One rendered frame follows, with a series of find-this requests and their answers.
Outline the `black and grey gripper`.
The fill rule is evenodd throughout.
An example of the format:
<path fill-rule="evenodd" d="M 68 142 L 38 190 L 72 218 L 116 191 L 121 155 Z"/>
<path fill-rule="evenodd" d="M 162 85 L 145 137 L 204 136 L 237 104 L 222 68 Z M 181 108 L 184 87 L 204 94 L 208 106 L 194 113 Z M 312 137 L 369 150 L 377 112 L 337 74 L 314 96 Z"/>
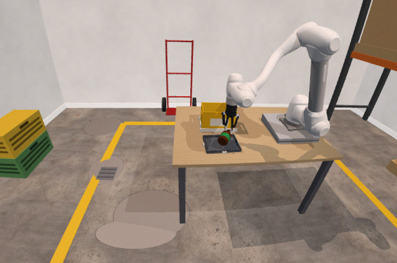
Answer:
<path fill-rule="evenodd" d="M 229 111 L 229 112 L 228 112 L 228 111 Z M 229 119 L 229 117 L 231 118 L 231 129 L 230 129 L 230 133 L 232 133 L 233 128 L 235 128 L 236 123 L 237 123 L 237 121 L 238 121 L 238 118 L 240 117 L 240 115 L 238 115 L 238 114 L 236 113 L 236 111 L 237 111 L 237 105 L 236 105 L 236 106 L 231 106 L 231 105 L 226 104 L 226 110 L 225 110 L 225 112 L 222 111 L 222 113 L 221 113 L 221 114 L 222 114 L 223 125 L 225 126 L 225 130 L 227 130 L 228 119 Z M 226 122 L 225 122 L 225 114 L 227 115 Z M 234 125 L 233 125 L 233 122 L 234 122 L 234 118 L 233 118 L 233 117 L 235 117 L 235 116 L 236 116 L 236 120 L 235 120 L 235 123 L 234 123 Z"/>

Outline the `yellow box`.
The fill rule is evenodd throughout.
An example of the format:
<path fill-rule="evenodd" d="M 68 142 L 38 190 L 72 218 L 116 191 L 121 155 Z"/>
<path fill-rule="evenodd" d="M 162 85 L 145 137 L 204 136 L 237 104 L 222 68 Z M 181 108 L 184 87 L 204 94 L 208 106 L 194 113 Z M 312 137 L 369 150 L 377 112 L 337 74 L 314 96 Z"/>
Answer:
<path fill-rule="evenodd" d="M 226 103 L 202 102 L 200 116 L 202 128 L 225 128 L 221 114 L 225 110 Z M 228 120 L 227 128 L 231 128 L 231 118 Z"/>

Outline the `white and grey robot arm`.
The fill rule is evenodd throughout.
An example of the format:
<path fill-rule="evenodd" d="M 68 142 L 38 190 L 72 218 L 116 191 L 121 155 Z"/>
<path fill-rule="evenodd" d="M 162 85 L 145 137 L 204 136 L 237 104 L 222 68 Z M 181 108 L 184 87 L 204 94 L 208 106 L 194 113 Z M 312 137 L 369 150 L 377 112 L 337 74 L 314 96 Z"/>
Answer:
<path fill-rule="evenodd" d="M 330 129 L 323 107 L 328 64 L 341 47 L 341 38 L 333 30 L 308 22 L 295 29 L 269 56 L 260 75 L 243 83 L 242 75 L 230 74 L 226 84 L 226 103 L 248 108 L 254 103 L 257 91 L 264 85 L 278 60 L 300 47 L 306 47 L 311 59 L 309 98 L 295 96 L 289 103 L 285 118 L 279 120 L 288 131 L 306 130 L 314 136 L 324 136 Z"/>

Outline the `brown bottle with green label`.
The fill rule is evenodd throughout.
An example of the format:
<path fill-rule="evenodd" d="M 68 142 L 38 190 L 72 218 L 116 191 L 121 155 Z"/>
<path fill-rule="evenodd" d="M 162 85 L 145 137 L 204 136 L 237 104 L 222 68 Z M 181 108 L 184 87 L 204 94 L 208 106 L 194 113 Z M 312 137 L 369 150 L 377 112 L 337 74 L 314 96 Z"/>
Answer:
<path fill-rule="evenodd" d="M 222 146 L 225 146 L 228 144 L 229 140 L 231 138 L 231 133 L 230 130 L 225 130 L 221 133 L 221 135 L 218 138 L 218 143 Z"/>

